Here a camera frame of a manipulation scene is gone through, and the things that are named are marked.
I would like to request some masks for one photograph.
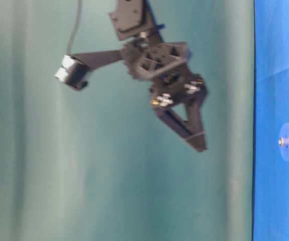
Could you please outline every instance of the teal backdrop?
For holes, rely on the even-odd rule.
[[[163,125],[123,63],[74,92],[55,80],[76,1],[0,0],[0,241],[251,240],[252,0],[150,1],[206,79],[201,154]],[[119,49],[84,0],[73,52]]]

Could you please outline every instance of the silver connector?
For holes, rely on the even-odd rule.
[[[161,107],[166,107],[166,106],[174,103],[174,101],[170,98],[171,98],[170,94],[163,94],[163,96],[158,96],[157,100],[159,101],[159,105]]]
[[[187,94],[194,94],[200,91],[200,87],[198,87],[199,83],[196,81],[192,81],[190,84],[185,84],[184,87],[187,90]]]

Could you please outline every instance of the bolt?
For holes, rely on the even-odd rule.
[[[156,99],[152,99],[152,100],[151,100],[151,104],[152,104],[152,105],[158,105],[158,104],[159,104],[159,101],[157,101]]]
[[[200,88],[196,86],[197,84],[198,83],[195,81],[192,81],[191,84],[185,84],[184,87],[187,89],[187,93],[188,94],[194,94],[194,93],[200,91]]]
[[[280,147],[288,147],[289,146],[289,138],[280,137],[278,140],[278,145]]]
[[[165,94],[163,94],[163,96],[158,96],[157,101],[159,101],[159,105],[161,107],[166,107],[166,106],[174,103],[174,101],[172,99],[170,99],[170,97],[171,97],[170,94],[165,93]]]
[[[140,37],[143,38],[143,39],[145,39],[146,37],[148,37],[147,32],[141,32],[141,33],[140,33]]]

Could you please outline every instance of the black wire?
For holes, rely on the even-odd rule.
[[[75,24],[69,39],[68,47],[66,49],[67,55],[71,55],[71,49],[73,45],[74,38],[76,36],[76,33],[78,32],[80,22],[81,22],[81,15],[82,15],[82,0],[78,0],[78,7],[77,7],[77,13],[76,13],[76,19]]]

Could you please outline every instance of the robotic arm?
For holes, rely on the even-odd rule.
[[[66,55],[56,77],[82,90],[88,72],[123,60],[134,79],[152,82],[150,104],[158,118],[195,150],[206,150],[200,107],[207,89],[203,78],[187,66],[187,44],[162,40],[146,0],[117,0],[116,11],[109,16],[120,41],[133,39],[121,50]],[[172,110],[179,104],[185,106],[187,120]]]

